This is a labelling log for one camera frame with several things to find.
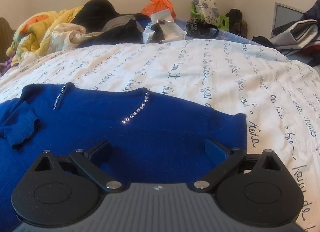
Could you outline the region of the dark clothes heap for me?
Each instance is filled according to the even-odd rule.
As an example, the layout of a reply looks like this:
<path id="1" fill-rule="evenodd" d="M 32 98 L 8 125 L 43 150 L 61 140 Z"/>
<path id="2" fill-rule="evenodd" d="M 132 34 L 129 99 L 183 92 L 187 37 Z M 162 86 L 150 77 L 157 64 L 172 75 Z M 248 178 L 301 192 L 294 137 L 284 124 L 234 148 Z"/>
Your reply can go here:
<path id="1" fill-rule="evenodd" d="M 93 45 L 140 44 L 143 42 L 143 31 L 151 19 L 143 14 L 132 14 L 116 17 L 108 21 L 105 29 L 98 36 L 81 42 L 77 48 Z"/>

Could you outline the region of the black fuzzy item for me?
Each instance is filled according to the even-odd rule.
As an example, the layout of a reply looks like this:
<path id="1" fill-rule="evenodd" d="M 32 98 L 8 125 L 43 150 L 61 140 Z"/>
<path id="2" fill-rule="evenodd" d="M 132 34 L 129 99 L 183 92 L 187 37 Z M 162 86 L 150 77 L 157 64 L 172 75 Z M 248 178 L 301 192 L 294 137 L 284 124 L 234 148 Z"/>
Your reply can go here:
<path id="1" fill-rule="evenodd" d="M 188 20 L 186 29 L 188 36 L 198 39 L 215 39 L 220 32 L 216 25 L 199 18 Z"/>

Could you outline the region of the clear plastic bag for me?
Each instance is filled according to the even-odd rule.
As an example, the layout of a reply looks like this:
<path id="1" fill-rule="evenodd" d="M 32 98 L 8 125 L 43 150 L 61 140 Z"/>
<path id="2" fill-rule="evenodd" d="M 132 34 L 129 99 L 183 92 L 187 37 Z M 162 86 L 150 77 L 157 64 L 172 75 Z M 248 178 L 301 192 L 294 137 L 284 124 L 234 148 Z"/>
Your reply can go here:
<path id="1" fill-rule="evenodd" d="M 186 32 L 182 30 L 171 16 L 170 10 L 162 10 L 151 15 L 142 34 L 143 43 L 168 43 L 185 39 Z"/>

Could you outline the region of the green plastic stool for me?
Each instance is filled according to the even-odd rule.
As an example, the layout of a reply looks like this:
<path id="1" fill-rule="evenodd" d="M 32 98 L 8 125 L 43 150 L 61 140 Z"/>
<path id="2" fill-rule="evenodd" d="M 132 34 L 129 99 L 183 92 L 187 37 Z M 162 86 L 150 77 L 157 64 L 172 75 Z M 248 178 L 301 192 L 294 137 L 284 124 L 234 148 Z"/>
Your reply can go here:
<path id="1" fill-rule="evenodd" d="M 204 15 L 196 12 L 196 7 L 194 5 L 191 5 L 191 17 L 192 18 L 199 18 L 204 20 Z M 229 31 L 229 18 L 226 16 L 220 16 L 220 30 Z"/>

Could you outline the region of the blue knit sweater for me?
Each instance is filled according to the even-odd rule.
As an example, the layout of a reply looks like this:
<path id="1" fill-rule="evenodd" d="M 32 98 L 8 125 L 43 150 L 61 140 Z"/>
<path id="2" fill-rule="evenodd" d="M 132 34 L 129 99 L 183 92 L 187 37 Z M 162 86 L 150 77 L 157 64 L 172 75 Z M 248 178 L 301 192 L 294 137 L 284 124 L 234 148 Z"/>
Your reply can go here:
<path id="1" fill-rule="evenodd" d="M 246 127 L 244 114 L 224 114 L 146 88 L 25 86 L 20 98 L 1 103 L 1 231 L 18 226 L 11 193 L 45 149 L 68 155 L 108 140 L 111 154 L 100 167 L 118 181 L 185 183 L 219 164 L 216 142 L 245 149 Z"/>

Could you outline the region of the grey framed panel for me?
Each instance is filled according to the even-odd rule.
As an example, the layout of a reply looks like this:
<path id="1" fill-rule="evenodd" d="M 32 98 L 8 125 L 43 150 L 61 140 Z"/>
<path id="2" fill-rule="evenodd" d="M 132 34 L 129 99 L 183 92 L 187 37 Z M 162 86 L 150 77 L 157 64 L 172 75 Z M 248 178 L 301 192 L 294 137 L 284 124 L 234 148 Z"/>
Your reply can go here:
<path id="1" fill-rule="evenodd" d="M 282 33 L 292 24 L 299 21 L 303 14 L 304 11 L 300 9 L 281 3 L 275 3 L 271 38 Z"/>

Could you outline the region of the white script-print bedspread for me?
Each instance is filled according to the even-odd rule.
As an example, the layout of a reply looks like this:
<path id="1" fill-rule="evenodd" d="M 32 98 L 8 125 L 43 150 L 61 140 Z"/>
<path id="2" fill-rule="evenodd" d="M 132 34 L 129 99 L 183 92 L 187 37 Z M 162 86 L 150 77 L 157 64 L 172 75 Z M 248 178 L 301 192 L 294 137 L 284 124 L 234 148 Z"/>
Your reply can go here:
<path id="1" fill-rule="evenodd" d="M 247 116 L 248 151 L 272 148 L 304 195 L 298 224 L 319 231 L 319 73 L 262 46 L 225 40 L 96 45 L 44 57 L 27 53 L 1 77 L 1 101 L 24 86 L 145 87 L 227 114 Z"/>

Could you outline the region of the orange plastic bag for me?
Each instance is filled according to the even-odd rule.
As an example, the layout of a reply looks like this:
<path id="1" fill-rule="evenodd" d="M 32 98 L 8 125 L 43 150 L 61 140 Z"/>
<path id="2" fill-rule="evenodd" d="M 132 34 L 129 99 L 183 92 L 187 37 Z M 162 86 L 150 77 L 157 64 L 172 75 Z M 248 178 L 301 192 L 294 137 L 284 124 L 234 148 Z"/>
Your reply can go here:
<path id="1" fill-rule="evenodd" d="M 150 2 L 141 10 L 141 14 L 151 17 L 152 14 L 169 10 L 171 16 L 175 19 L 176 13 L 174 11 L 173 3 L 170 0 L 150 0 Z"/>

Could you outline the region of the floral cushion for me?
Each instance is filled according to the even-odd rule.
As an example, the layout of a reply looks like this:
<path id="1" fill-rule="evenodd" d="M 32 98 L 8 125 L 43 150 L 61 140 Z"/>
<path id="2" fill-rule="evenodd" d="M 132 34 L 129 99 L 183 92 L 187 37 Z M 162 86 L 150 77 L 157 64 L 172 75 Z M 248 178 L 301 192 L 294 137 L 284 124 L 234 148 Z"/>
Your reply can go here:
<path id="1" fill-rule="evenodd" d="M 191 5 L 191 15 L 193 18 L 199 18 L 220 26 L 220 14 L 216 6 L 216 0 L 193 0 Z"/>

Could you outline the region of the yellow orange quilt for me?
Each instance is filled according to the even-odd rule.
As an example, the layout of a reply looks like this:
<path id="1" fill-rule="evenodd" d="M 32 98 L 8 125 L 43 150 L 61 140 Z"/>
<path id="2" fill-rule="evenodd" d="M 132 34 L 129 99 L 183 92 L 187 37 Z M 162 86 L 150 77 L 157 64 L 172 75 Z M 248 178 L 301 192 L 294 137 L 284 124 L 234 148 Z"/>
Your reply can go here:
<path id="1" fill-rule="evenodd" d="M 49 48 L 53 29 L 59 24 L 71 23 L 81 10 L 82 6 L 77 6 L 60 12 L 41 12 L 27 19 L 15 31 L 11 46 L 6 51 L 6 55 L 12 59 L 11 65 L 23 62 L 27 52 L 44 56 Z"/>

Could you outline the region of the dark brown backpack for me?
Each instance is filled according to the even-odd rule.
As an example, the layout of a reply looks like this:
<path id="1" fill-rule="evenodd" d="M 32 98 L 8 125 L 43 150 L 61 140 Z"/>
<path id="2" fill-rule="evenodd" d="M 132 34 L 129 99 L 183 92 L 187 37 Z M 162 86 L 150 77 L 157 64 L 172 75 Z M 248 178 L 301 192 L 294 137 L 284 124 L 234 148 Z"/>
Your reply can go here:
<path id="1" fill-rule="evenodd" d="M 247 38 L 248 25 L 247 22 L 242 19 L 242 12 L 237 9 L 231 9 L 226 17 L 229 18 L 229 32 Z"/>

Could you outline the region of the pile of clothes right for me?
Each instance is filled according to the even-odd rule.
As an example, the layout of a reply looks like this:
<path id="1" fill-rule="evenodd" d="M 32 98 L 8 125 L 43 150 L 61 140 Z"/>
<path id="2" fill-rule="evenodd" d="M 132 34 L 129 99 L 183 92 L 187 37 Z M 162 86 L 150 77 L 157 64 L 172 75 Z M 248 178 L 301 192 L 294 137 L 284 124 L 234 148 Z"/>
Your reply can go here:
<path id="1" fill-rule="evenodd" d="M 252 41 L 276 49 L 288 58 L 299 53 L 308 60 L 309 66 L 319 66 L 319 0 L 300 20 L 276 27 L 272 32 L 270 40 L 257 36 Z"/>

